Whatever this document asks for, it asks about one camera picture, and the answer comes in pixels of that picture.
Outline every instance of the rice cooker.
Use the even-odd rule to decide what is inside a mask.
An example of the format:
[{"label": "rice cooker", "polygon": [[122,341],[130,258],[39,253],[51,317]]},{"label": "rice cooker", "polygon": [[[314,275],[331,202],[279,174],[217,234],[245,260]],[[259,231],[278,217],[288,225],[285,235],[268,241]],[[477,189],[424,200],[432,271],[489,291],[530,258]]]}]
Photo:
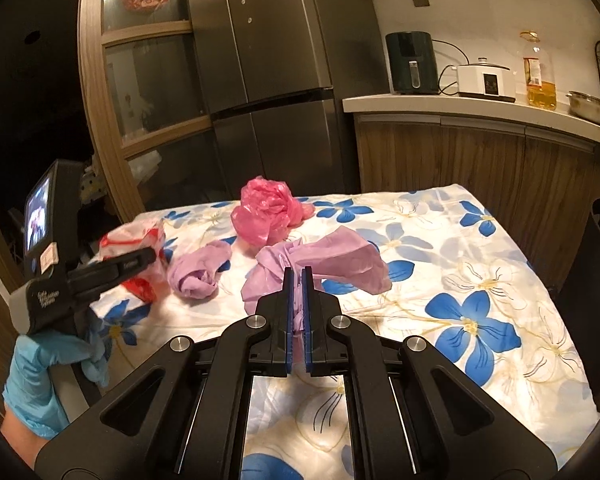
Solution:
[{"label": "rice cooker", "polygon": [[458,66],[458,94],[514,103],[516,82],[506,66],[494,65],[479,57],[478,63]]}]

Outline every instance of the refrigerator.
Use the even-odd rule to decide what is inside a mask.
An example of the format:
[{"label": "refrigerator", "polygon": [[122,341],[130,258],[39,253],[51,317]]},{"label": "refrigerator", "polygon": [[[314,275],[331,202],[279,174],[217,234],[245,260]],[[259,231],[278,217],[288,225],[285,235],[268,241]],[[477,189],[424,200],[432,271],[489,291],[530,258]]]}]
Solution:
[{"label": "refrigerator", "polygon": [[200,83],[234,198],[360,190],[348,97],[388,93],[372,0],[189,0]]}]

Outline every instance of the metal screw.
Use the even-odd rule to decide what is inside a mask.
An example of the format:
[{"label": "metal screw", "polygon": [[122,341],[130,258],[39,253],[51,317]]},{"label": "metal screw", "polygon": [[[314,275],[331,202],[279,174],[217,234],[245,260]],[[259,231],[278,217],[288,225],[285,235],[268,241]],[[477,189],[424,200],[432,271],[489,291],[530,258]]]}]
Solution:
[{"label": "metal screw", "polygon": [[178,337],[174,337],[169,346],[171,350],[174,352],[184,352],[191,345],[191,341],[189,341],[188,337],[184,337],[183,335],[179,335]]},{"label": "metal screw", "polygon": [[336,328],[346,328],[351,324],[351,320],[347,316],[340,314],[331,318],[331,324]]},{"label": "metal screw", "polygon": [[247,326],[249,328],[262,328],[267,323],[267,318],[255,314],[247,318]]},{"label": "metal screw", "polygon": [[407,340],[407,346],[409,347],[409,350],[413,350],[414,352],[422,352],[427,347],[427,342],[420,336],[410,337]]}]

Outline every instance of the oil bottle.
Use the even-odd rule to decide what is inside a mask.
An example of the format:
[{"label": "oil bottle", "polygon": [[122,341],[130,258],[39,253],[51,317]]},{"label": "oil bottle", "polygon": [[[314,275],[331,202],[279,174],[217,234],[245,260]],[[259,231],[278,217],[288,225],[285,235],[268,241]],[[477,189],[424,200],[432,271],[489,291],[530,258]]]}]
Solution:
[{"label": "oil bottle", "polygon": [[557,96],[551,55],[540,45],[540,38],[535,32],[525,30],[520,33],[520,38],[527,42],[523,55],[526,97],[529,104],[546,110],[555,110]]}]

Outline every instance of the countertop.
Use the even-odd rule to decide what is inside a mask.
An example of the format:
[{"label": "countertop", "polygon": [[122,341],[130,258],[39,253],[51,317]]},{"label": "countertop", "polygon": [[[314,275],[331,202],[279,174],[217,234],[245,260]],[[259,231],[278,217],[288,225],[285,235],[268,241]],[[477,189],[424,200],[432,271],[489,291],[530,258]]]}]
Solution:
[{"label": "countertop", "polygon": [[568,106],[558,103],[556,111],[525,104],[519,95],[515,103],[443,95],[380,94],[343,100],[344,111],[352,113],[410,113],[469,116],[529,124],[565,132],[600,143],[600,126],[569,115]]}]

